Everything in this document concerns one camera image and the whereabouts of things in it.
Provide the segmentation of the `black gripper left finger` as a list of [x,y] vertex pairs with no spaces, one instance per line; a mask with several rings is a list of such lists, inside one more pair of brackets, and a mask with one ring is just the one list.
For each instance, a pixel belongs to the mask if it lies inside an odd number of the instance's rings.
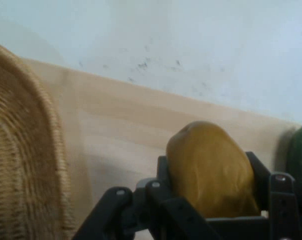
[[165,156],[158,158],[157,176],[141,180],[135,191],[109,188],[73,239],[132,240],[143,230],[155,240],[221,238],[185,198],[173,195]]

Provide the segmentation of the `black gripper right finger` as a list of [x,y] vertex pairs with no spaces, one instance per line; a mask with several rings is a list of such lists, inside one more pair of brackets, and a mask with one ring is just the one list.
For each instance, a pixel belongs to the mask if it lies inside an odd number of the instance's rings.
[[257,156],[246,155],[254,172],[255,197],[259,208],[268,212],[259,233],[262,240],[301,240],[302,230],[294,179],[287,173],[271,173]]

